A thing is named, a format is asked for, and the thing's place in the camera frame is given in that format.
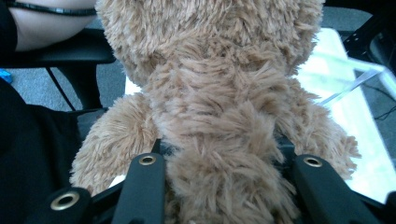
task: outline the chair leg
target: chair leg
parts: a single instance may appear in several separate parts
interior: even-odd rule
[[[102,108],[96,81],[96,64],[58,67],[69,80],[84,109]]]

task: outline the plush toy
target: plush toy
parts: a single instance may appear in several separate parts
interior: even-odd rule
[[[276,138],[356,168],[354,137],[292,78],[307,59],[322,0],[99,0],[106,37],[142,91],[92,126],[73,163],[74,186],[97,194],[161,138],[167,222],[289,223],[294,187],[274,162]]]

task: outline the stuffed animal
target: stuffed animal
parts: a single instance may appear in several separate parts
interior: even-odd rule
[[[322,0],[99,0],[106,38],[142,91],[115,102],[73,163],[93,195],[161,138],[168,223],[290,223],[295,188],[276,138],[344,178],[357,142],[291,77],[314,47]]]

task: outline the gray carpet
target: gray carpet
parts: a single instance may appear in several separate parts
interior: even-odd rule
[[[342,31],[353,31],[359,28],[369,18],[369,14],[357,10],[325,8],[322,26],[332,27]],[[90,26],[98,28],[101,27],[101,24],[99,20],[96,20]],[[70,110],[44,69],[8,69],[8,72],[12,74],[14,79],[12,86],[21,94],[27,103],[44,105],[54,110]],[[54,69],[54,72],[72,104],[77,109],[81,109],[81,103],[71,85],[58,70]],[[121,97],[124,92],[125,76],[122,73],[120,63],[115,62],[113,64],[99,65],[97,80],[103,106],[112,106],[114,100]],[[367,84],[384,90],[377,80],[371,80]],[[386,94],[373,88],[363,87],[363,89],[375,118],[386,114],[394,108],[395,102],[389,99]],[[395,121],[395,113],[389,113],[387,117],[376,119],[378,129],[383,136],[393,160],[396,158],[395,137],[392,130],[393,125],[396,124]]]

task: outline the floor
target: floor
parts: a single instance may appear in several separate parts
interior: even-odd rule
[[[332,27],[336,30],[352,31],[367,21],[369,17],[369,14],[356,10],[326,7],[324,8],[322,26]],[[96,20],[90,26],[100,28],[101,24],[99,20]],[[12,86],[27,103],[43,105],[54,110],[70,110],[44,69],[8,69],[8,72],[12,74]],[[81,108],[81,103],[68,81],[58,70],[54,69],[54,73],[72,104],[77,109]],[[99,65],[97,80],[103,106],[112,106],[114,100],[124,93],[125,75],[122,73],[120,63]],[[362,88],[372,109],[376,125],[389,150],[389,155],[393,159],[393,164],[395,164],[396,144],[394,142],[393,125],[396,124],[396,113],[392,113],[396,108],[395,101],[389,98],[378,80],[370,80]]]

